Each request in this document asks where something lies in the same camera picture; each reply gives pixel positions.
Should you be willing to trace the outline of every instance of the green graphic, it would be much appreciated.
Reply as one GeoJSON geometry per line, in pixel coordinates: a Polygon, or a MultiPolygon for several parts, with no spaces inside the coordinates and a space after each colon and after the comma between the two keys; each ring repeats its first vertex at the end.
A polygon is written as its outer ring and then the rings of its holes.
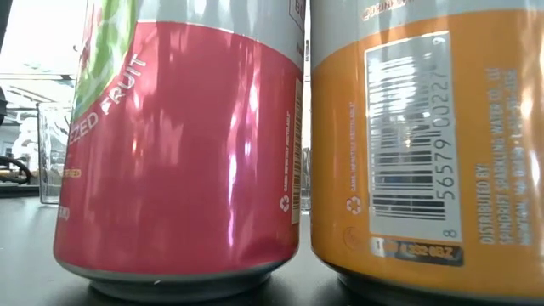
{"type": "Polygon", "coordinates": [[[136,26],[135,0],[91,0],[88,20],[92,22],[77,78],[72,121],[96,102],[120,73],[136,26]]]}

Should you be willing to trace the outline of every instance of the can label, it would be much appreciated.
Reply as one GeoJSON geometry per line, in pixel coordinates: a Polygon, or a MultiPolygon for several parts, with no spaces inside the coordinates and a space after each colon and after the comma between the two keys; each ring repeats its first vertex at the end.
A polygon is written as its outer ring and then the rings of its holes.
{"type": "Polygon", "coordinates": [[[410,286],[541,296],[542,10],[312,3],[320,257],[410,286]]]}
{"type": "Polygon", "coordinates": [[[59,260],[200,274],[294,253],[304,5],[89,1],[59,260]]]}

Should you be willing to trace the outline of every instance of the white label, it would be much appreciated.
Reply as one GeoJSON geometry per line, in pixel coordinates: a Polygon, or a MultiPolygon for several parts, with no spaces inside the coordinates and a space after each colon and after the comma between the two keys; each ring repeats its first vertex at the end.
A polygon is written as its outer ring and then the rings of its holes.
{"type": "Polygon", "coordinates": [[[450,33],[365,52],[370,230],[462,241],[450,33]]]}
{"type": "Polygon", "coordinates": [[[300,221],[300,193],[302,172],[302,122],[303,122],[303,83],[296,80],[295,127],[292,148],[292,210],[291,224],[300,221]]]}

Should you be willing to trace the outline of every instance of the orange can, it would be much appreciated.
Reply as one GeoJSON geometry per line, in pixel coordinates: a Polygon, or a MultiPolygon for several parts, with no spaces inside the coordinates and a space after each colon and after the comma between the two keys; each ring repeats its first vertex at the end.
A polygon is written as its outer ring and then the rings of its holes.
{"type": "Polygon", "coordinates": [[[544,1],[311,5],[315,253],[347,282],[544,300],[544,1]]]}

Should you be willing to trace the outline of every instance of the white stripe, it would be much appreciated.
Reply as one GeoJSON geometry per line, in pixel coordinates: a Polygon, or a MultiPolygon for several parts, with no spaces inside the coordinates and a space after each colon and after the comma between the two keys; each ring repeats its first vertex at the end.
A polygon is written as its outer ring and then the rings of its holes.
{"type": "Polygon", "coordinates": [[[312,70],[340,48],[415,21],[489,10],[544,10],[542,0],[413,0],[363,21],[365,10],[377,3],[380,0],[312,0],[312,70]]]}
{"type": "Polygon", "coordinates": [[[139,0],[139,22],[207,26],[251,38],[303,69],[304,34],[292,17],[295,0],[139,0]]]}

